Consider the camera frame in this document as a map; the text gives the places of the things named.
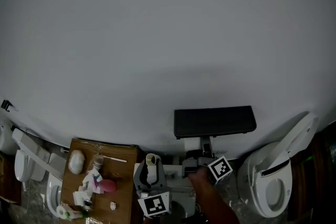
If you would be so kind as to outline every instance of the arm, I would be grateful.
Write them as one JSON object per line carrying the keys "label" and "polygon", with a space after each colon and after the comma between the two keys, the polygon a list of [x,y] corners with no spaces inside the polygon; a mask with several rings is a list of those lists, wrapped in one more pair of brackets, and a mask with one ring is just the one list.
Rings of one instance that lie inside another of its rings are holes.
{"label": "arm", "polygon": [[205,167],[199,168],[197,172],[189,174],[188,177],[193,184],[197,202],[209,224],[239,224],[236,214],[224,203],[208,180],[208,170]]}

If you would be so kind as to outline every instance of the floor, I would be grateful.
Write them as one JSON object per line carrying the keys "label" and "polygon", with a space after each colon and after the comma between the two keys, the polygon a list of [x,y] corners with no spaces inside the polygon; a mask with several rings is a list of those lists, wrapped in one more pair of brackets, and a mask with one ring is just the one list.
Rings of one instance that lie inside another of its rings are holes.
{"label": "floor", "polygon": [[[60,151],[60,147],[36,137],[34,140],[51,153],[56,153],[63,158],[67,158],[66,153]],[[236,162],[230,163],[234,172],[224,181],[219,183],[216,188],[225,202],[229,204],[237,214],[241,224],[279,224],[288,223],[287,212],[276,218],[265,219],[251,212],[246,205],[239,199],[236,175],[239,166]],[[57,224],[58,219],[54,217],[48,210],[45,194],[47,189],[48,173],[46,173],[42,182],[31,180],[27,191],[22,191],[22,205],[10,205],[8,214],[11,217],[13,224]]]}

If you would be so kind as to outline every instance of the pink object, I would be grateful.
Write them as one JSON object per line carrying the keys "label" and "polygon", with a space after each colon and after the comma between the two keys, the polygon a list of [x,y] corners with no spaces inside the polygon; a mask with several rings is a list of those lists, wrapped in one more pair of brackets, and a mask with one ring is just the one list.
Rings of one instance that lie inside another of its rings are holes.
{"label": "pink object", "polygon": [[102,181],[97,182],[97,179],[95,176],[93,176],[93,182],[94,186],[100,187],[101,190],[107,193],[113,193],[117,190],[117,185],[114,181],[109,180],[109,179],[103,179]]}

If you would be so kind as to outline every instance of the white wall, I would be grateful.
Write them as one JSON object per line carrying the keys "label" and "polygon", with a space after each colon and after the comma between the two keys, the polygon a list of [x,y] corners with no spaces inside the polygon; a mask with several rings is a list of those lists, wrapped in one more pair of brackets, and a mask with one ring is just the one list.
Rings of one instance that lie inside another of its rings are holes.
{"label": "white wall", "polygon": [[171,153],[183,151],[174,109],[252,105],[256,131],[215,139],[237,157],[302,111],[327,124],[335,3],[0,0],[0,93],[53,142]]}

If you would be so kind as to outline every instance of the white container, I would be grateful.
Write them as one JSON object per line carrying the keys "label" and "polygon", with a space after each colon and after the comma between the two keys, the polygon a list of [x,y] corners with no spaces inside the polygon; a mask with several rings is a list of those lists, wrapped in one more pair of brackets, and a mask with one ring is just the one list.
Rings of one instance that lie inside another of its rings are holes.
{"label": "white container", "polygon": [[14,156],[19,147],[12,139],[12,134],[7,123],[0,124],[0,152]]}

